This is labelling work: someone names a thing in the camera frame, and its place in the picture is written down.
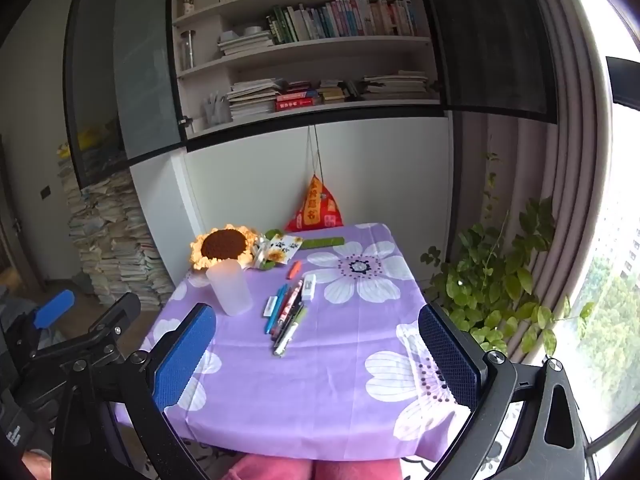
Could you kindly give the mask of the translucent plastic cup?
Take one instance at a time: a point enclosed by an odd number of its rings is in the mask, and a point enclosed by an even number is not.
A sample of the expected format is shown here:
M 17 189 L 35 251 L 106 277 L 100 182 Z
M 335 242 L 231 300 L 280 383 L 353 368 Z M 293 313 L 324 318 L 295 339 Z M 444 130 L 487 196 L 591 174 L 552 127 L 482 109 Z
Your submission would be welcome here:
M 226 315 L 240 315 L 253 307 L 244 271 L 236 260 L 216 263 L 206 271 L 206 278 Z

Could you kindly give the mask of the green pen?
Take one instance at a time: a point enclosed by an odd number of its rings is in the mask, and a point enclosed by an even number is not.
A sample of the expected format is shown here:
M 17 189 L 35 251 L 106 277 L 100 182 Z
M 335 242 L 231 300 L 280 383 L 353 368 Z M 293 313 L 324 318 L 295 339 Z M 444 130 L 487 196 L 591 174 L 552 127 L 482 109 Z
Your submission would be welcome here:
M 286 333 L 284 335 L 284 338 L 281 340 L 280 344 L 278 344 L 277 348 L 273 348 L 272 349 L 272 354 L 274 356 L 283 356 L 284 355 L 286 347 L 288 346 L 288 344 L 293 339 L 294 334 L 295 334 L 296 330 L 299 328 L 300 323 L 303 322 L 303 319 L 305 318 L 305 316 L 307 314 L 307 311 L 308 311 L 308 308 L 304 305 L 302 307 L 302 310 L 300 310 L 298 312 L 298 315 L 296 315 L 296 318 L 294 318 L 293 323 L 290 325 L 290 327 L 286 331 Z

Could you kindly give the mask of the red pen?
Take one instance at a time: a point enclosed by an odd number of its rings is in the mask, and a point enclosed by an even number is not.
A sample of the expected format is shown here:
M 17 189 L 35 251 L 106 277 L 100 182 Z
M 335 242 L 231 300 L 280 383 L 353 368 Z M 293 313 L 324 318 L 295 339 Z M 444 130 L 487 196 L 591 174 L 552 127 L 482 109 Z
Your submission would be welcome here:
M 294 285 L 291 291 L 286 295 L 285 300 L 283 301 L 283 304 L 282 304 L 282 308 L 280 309 L 277 321 L 273 325 L 273 328 L 271 331 L 271 338 L 277 329 L 278 322 L 282 322 L 288 315 L 288 311 L 291 309 L 292 305 L 297 300 L 297 297 L 302 287 L 303 287 L 303 279 L 301 278 L 300 280 L 297 281 L 297 283 Z

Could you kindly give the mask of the blue pen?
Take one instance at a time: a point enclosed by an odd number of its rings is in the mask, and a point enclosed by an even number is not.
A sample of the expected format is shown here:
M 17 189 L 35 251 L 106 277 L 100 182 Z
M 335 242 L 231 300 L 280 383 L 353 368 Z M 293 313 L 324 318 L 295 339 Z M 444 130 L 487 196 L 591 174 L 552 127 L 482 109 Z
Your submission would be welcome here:
M 279 316 L 280 307 L 286 292 L 288 291 L 288 285 L 284 284 L 277 292 L 276 299 L 271 303 L 272 309 L 270 310 L 270 315 L 265 326 L 265 333 L 269 335 L 272 331 L 274 323 L 277 321 Z

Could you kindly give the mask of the black marker pen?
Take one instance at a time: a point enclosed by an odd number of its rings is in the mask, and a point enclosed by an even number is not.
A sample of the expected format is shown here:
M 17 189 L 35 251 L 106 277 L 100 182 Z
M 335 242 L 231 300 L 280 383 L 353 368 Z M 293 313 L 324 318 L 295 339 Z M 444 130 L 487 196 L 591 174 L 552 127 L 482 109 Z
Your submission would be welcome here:
M 303 307 L 303 301 L 300 299 L 296 300 L 291 309 L 288 311 L 288 315 L 286 316 L 286 318 L 282 322 L 278 322 L 277 329 L 272 336 L 273 342 L 278 342 L 282 338 L 285 330 L 293 322 L 301 307 Z

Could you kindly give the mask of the white eraser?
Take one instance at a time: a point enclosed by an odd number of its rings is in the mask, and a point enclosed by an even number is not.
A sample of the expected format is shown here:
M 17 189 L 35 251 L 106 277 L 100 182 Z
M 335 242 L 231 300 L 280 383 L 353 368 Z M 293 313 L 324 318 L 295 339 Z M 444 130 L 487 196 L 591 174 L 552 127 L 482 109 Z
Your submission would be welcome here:
M 262 312 L 262 316 L 264 318 L 270 318 L 270 316 L 272 315 L 272 312 L 274 310 L 274 308 L 276 307 L 278 303 L 278 297 L 277 296 L 270 296 L 266 302 L 265 305 L 265 309 L 264 312 Z

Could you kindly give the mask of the orange pen cap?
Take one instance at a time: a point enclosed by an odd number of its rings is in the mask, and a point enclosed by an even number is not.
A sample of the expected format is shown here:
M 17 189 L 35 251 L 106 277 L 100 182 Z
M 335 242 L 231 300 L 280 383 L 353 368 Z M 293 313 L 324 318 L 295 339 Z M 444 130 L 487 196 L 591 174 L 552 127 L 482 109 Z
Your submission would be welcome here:
M 293 278 L 296 277 L 297 274 L 299 274 L 300 268 L 302 267 L 302 262 L 300 260 L 297 260 L 293 263 L 293 265 L 291 266 L 291 269 L 288 270 L 288 279 L 292 280 Z

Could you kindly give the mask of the white correction tape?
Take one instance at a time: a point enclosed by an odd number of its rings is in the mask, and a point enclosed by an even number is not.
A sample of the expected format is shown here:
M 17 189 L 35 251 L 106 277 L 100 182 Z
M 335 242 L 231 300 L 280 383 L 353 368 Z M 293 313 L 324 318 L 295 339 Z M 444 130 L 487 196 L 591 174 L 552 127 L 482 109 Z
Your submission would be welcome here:
M 300 296 L 304 301 L 314 300 L 314 293 L 316 292 L 317 277 L 314 273 L 307 273 L 304 276 L 303 287 L 300 291 Z

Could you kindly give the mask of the black utility knife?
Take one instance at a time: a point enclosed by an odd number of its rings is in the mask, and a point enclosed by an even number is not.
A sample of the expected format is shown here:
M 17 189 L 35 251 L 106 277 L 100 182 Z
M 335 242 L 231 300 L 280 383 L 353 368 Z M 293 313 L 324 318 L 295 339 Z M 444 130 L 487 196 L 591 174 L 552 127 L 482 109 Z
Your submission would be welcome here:
M 281 340 L 284 338 L 286 331 L 288 330 L 290 325 L 293 323 L 294 318 L 296 318 L 296 315 L 298 315 L 298 312 L 302 310 L 303 306 L 304 306 L 303 301 L 299 301 L 297 304 L 294 304 L 290 313 L 288 314 L 288 317 L 285 319 L 280 329 L 280 332 L 278 333 L 278 336 L 274 340 L 273 348 L 277 348 L 278 344 L 280 344 Z

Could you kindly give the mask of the green potted plant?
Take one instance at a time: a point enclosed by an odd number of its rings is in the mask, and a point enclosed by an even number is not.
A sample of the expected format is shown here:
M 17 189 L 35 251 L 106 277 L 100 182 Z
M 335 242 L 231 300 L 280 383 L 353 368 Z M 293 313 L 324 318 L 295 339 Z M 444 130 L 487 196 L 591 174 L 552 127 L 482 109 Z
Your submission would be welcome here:
M 500 158 L 495 152 L 483 156 L 484 165 L 474 177 L 474 204 L 480 207 L 480 220 L 458 232 L 457 255 L 447 258 L 429 247 L 420 261 L 434 266 L 435 272 L 424 292 L 440 302 L 446 315 L 462 332 L 485 351 L 509 351 L 516 332 L 528 326 L 515 346 L 525 354 L 540 342 L 547 356 L 558 348 L 556 326 L 574 323 L 578 338 L 598 346 L 597 338 L 604 325 L 597 301 L 586 301 L 574 310 L 570 300 L 563 300 L 559 313 L 545 306 L 535 292 L 532 269 L 536 257 L 551 252 L 558 220 L 552 212 L 552 198 L 529 198 L 516 214 L 521 232 L 506 239 L 511 214 L 496 217 L 500 197 L 497 173 Z

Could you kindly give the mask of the crochet sunflower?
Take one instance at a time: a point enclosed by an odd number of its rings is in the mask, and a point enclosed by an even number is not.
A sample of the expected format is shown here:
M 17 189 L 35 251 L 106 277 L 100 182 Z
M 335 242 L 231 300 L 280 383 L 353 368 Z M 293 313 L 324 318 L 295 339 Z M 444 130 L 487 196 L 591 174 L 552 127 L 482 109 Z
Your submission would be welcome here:
M 258 234 L 246 226 L 227 224 L 222 229 L 211 229 L 190 244 L 192 269 L 208 270 L 226 260 L 247 268 L 254 260 L 252 247 L 257 239 Z

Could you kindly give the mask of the purple floral tablecloth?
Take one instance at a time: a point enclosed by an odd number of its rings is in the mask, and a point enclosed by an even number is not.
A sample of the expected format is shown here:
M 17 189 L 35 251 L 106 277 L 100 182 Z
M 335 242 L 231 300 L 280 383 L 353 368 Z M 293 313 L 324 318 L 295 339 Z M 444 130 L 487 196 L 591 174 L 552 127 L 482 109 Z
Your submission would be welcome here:
M 212 342 L 166 412 L 181 437 L 330 462 L 444 455 L 470 411 L 420 336 L 424 298 L 407 247 L 382 223 L 331 235 L 338 246 L 296 255 L 316 288 L 282 356 L 264 310 L 286 272 L 247 272 L 253 307 L 217 314 Z

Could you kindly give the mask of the green crochet stem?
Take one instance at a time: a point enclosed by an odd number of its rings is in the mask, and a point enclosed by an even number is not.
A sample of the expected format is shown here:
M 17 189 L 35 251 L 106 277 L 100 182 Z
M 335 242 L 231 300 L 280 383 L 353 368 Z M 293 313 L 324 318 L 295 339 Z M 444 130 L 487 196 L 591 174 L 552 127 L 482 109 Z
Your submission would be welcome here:
M 321 237 L 321 238 L 310 238 L 309 240 L 304 240 L 300 245 L 300 250 L 316 250 L 320 248 L 327 247 L 336 247 L 345 244 L 344 237 Z

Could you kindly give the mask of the glass cabinet door left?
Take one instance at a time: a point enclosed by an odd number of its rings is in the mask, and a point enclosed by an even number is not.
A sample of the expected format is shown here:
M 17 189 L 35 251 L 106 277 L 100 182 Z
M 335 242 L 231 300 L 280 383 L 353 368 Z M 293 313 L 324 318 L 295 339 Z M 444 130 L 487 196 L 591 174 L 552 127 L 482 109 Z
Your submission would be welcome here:
M 63 53 L 80 188 L 183 146 L 171 0 L 72 0 Z

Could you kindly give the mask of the dark cabinet door right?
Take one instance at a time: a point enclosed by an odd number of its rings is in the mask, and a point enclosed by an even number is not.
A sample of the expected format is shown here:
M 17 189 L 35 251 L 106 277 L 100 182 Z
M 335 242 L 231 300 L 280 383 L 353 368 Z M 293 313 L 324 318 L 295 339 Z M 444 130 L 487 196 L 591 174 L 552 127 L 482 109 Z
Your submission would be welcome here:
M 555 124 L 558 97 L 538 0 L 423 0 L 440 102 Z

